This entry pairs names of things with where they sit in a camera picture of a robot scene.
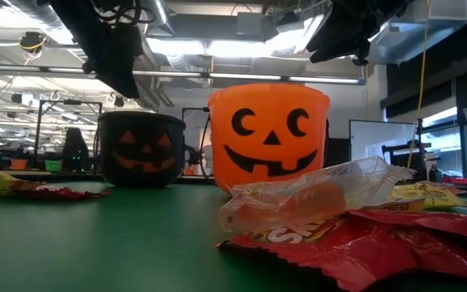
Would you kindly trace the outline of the black metal frame stand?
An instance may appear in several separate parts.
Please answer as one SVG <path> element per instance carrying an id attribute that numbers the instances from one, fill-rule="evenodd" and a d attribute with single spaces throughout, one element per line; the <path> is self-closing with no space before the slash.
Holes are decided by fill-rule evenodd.
<path id="1" fill-rule="evenodd" d="M 39 109 L 36 121 L 36 135 L 35 135 L 35 142 L 34 142 L 34 150 L 32 155 L 33 165 L 37 166 L 37 157 L 38 157 L 38 149 L 39 149 L 39 142 L 40 142 L 40 133 L 41 133 L 41 122 L 42 116 L 46 114 L 54 105 L 59 103 L 59 101 L 47 101 L 47 100 L 39 100 Z M 103 112 L 103 103 L 99 101 L 80 101 L 75 99 L 67 99 L 62 101 L 64 105 L 88 105 L 91 110 L 93 110 L 92 105 L 98 106 L 98 112 L 95 112 L 95 115 L 99 117 Z M 99 152 L 99 130 L 100 123 L 96 122 L 96 128 L 94 130 L 94 138 L 93 138 L 93 157 L 92 157 L 92 173 L 97 174 L 99 172 L 99 166 L 97 165 L 97 156 Z"/>

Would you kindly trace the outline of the red Skittles candy packet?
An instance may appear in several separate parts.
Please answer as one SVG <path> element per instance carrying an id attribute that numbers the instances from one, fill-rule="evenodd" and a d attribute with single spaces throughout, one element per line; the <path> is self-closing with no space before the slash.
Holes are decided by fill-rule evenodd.
<path id="1" fill-rule="evenodd" d="M 384 224 L 409 225 L 459 234 L 467 238 L 467 215 L 455 213 L 407 213 L 386 210 L 351 210 L 348 214 Z"/>
<path id="2" fill-rule="evenodd" d="M 15 190 L 15 194 L 22 198 L 31 200 L 92 200 L 100 199 L 109 196 L 109 190 L 99 192 L 90 191 L 74 191 L 69 187 L 36 187 L 34 189 L 19 189 Z"/>
<path id="3" fill-rule="evenodd" d="M 313 233 L 309 239 L 280 228 L 237 235 L 221 247 L 266 251 L 290 264 L 318 269 L 350 292 L 406 271 L 467 277 L 467 238 L 459 234 L 384 224 L 348 213 L 307 228 Z"/>

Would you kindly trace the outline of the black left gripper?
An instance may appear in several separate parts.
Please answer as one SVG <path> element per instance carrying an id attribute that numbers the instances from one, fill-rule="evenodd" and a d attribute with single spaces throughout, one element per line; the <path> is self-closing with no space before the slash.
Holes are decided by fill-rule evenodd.
<path id="1" fill-rule="evenodd" d="M 49 0 L 85 52 L 86 73 L 130 99 L 139 98 L 132 67 L 139 55 L 140 0 Z"/>

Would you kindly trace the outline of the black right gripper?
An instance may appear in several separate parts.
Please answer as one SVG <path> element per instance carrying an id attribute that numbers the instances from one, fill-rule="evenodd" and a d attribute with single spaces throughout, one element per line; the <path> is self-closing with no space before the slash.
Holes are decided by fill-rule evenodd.
<path id="1" fill-rule="evenodd" d="M 332 0 L 327 22 L 306 45 L 313 63 L 353 55 L 362 60 L 361 40 L 375 35 L 382 24 L 401 16 L 414 0 Z"/>

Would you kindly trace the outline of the silver air duct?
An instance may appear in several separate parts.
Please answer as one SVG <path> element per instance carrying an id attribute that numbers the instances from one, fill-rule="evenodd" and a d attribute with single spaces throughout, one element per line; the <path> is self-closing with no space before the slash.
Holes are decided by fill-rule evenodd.
<path id="1" fill-rule="evenodd" d="M 147 34 L 153 36 L 173 36 L 174 30 L 170 25 L 171 10 L 164 0 L 142 0 L 142 3 L 150 10 L 154 22 L 148 25 Z"/>

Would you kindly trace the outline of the black equipment rack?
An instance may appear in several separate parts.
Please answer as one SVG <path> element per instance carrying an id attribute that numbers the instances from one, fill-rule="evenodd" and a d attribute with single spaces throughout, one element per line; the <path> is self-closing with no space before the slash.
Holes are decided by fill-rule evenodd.
<path id="1" fill-rule="evenodd" d="M 402 145 L 382 146 L 382 154 L 388 157 L 389 164 L 404 166 L 415 171 L 411 182 L 420 182 L 428 179 L 426 148 L 429 148 L 431 143 L 422 142 L 422 130 L 422 120 L 419 118 L 413 130 L 413 138 L 411 140 Z"/>

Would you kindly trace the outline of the clear gummy candy packet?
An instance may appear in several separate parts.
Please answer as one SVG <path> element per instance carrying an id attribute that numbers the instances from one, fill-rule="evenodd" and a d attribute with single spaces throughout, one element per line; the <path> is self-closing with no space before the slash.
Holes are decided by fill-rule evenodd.
<path id="1" fill-rule="evenodd" d="M 230 189 L 218 211 L 223 231 L 233 234 L 309 224 L 347 210 L 386 204 L 394 186 L 415 170 L 368 157 L 285 181 L 253 182 Z"/>

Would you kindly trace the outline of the green table mat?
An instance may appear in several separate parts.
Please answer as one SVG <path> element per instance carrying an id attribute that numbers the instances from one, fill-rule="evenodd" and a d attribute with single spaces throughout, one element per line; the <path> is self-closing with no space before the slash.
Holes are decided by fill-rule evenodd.
<path id="1" fill-rule="evenodd" d="M 219 248 L 217 187 L 114 188 L 103 199 L 0 199 L 0 292 L 334 291 L 315 270 Z"/>

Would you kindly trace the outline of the long ceiling light tube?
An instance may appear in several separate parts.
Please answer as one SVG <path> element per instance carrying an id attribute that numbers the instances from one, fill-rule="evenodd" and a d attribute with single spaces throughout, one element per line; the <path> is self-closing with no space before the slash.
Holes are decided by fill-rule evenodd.
<path id="1" fill-rule="evenodd" d="M 257 75 L 257 74 L 238 74 L 221 73 L 205 71 L 132 71 L 133 75 L 156 76 L 156 77 L 174 77 L 174 78 L 194 78 L 194 79 L 246 79 L 259 81 L 276 82 L 299 82 L 315 84 L 346 84 L 346 85 L 364 85 L 365 79 L 346 79 L 334 77 L 310 77 L 295 75 Z"/>

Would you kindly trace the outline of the white screen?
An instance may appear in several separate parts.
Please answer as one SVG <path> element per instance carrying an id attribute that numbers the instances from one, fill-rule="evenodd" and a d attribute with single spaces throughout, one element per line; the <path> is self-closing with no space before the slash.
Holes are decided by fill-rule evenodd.
<path id="1" fill-rule="evenodd" d="M 382 147 L 401 146 L 413 137 L 414 123 L 349 121 L 350 158 L 352 161 L 379 156 L 387 163 L 390 154 Z"/>

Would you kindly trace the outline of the grey ceiling unit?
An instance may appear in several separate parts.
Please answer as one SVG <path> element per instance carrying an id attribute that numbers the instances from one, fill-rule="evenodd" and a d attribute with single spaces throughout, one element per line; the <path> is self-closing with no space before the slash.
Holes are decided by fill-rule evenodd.
<path id="1" fill-rule="evenodd" d="M 239 40 L 262 41 L 263 16 L 257 13 L 238 12 L 236 29 L 236 36 Z"/>

